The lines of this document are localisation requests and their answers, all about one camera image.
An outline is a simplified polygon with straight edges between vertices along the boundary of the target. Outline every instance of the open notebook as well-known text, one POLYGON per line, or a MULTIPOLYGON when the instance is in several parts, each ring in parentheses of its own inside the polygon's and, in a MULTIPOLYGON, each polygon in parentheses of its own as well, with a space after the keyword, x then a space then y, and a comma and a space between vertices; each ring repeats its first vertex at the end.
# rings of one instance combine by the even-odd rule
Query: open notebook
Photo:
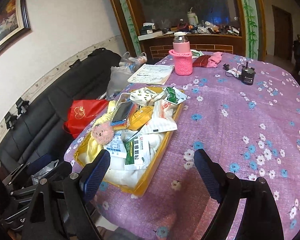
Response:
POLYGON ((144 64, 128 79, 129 83, 164 85, 173 71, 174 65, 144 64))

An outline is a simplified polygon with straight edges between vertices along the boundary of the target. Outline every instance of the black leather sofa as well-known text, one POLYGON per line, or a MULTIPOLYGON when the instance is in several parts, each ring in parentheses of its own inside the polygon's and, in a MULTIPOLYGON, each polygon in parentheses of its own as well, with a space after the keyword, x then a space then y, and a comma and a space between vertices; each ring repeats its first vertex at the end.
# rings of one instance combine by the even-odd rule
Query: black leather sofa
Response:
POLYGON ((73 100, 96 99, 106 92, 111 66, 120 56, 105 48, 77 60, 62 76, 46 88, 22 114, 13 130, 0 143, 0 162, 9 173, 45 154, 63 160, 73 138, 63 124, 73 100))

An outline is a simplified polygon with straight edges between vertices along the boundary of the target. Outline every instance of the green bamboo print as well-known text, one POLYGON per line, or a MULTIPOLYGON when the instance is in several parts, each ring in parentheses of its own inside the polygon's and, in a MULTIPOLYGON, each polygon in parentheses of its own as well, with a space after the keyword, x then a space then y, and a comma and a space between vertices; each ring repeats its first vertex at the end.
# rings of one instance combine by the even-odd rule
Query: green bamboo print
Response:
POLYGON ((128 25, 128 29, 129 29, 130 37, 132 39, 133 47, 136 51, 136 54, 139 55, 139 54, 141 54, 139 40, 138 40, 138 36, 136 34, 136 30, 134 28, 134 24, 133 24, 133 21, 131 18, 131 14, 130 14, 127 2, 126 2, 126 0, 120 0, 120 3, 121 3, 122 10, 123 10, 124 18, 126 19, 126 22, 128 25))
POLYGON ((255 0, 242 0, 244 17, 246 22, 246 56, 258 58, 258 17, 255 0))

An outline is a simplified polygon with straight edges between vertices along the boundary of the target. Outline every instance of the red tote bag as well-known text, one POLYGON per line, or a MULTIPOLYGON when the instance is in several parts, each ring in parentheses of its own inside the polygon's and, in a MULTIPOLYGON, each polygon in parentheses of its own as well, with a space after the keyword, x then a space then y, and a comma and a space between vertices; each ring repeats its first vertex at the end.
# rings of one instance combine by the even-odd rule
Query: red tote bag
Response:
POLYGON ((76 100, 68 112, 65 127, 76 139, 86 126, 108 105, 105 99, 76 100))

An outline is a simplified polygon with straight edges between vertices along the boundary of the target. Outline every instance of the red pouch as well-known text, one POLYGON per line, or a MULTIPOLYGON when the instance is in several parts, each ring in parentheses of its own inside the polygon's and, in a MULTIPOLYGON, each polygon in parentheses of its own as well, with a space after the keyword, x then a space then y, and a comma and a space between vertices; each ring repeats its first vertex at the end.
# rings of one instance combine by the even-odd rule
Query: red pouch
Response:
POLYGON ((211 55, 203 55, 198 57, 193 63, 192 67, 206 67, 208 64, 208 59, 211 55))
POLYGON ((108 105, 105 99, 73 101, 65 127, 76 139, 86 126, 108 105))

